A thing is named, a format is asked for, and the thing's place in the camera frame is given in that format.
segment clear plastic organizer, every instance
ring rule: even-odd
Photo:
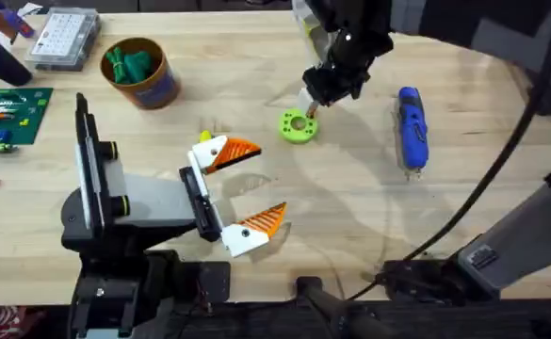
[[[39,70],[81,71],[100,28],[93,8],[51,8],[24,60]]]

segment wooden table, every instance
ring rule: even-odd
[[[433,40],[394,36],[396,48],[371,68],[360,100],[319,110],[315,141],[278,135],[295,104],[308,60],[290,12],[105,14],[99,42],[81,73],[35,73],[29,87],[54,88],[34,146],[0,156],[0,304],[68,303],[79,260],[60,244],[61,205],[77,187],[74,95],[89,99],[100,135],[119,143],[128,172],[178,178],[204,129],[243,137],[263,154],[211,175],[228,220],[287,201],[286,223],[268,246],[231,260],[231,300],[284,300],[299,275],[320,276],[349,296],[369,274],[430,237],[489,168],[524,101],[507,66]],[[29,22],[39,28],[43,17]],[[180,97],[140,111],[110,87],[100,57],[117,40],[157,41],[183,79]],[[31,41],[18,39],[22,58]],[[5,84],[0,81],[0,88]],[[429,124],[430,161],[408,183],[397,164],[397,91],[416,86]],[[509,164],[460,227],[432,249],[445,257],[486,231],[542,184],[551,170],[551,119],[537,118]],[[195,233],[158,246],[186,260],[230,260],[220,243]],[[375,289],[370,299],[384,299]],[[551,268],[504,293],[550,298]]]

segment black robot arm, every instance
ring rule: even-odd
[[[327,59],[303,75],[320,105],[359,97],[375,57],[397,32],[452,43],[538,72],[551,36],[551,0],[306,0],[328,32]]]

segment blue hot glue gun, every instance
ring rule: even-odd
[[[405,87],[398,92],[403,163],[407,170],[421,172],[428,162],[428,126],[419,92]]]

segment orange fin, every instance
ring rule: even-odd
[[[277,206],[269,208],[267,211],[261,212],[255,216],[239,221],[237,224],[246,226],[255,231],[263,232],[271,238],[279,226],[284,221],[286,202],[282,202]]]
[[[217,170],[258,155],[260,152],[261,149],[257,145],[244,139],[230,137],[215,161],[206,169],[206,173],[214,173]]]

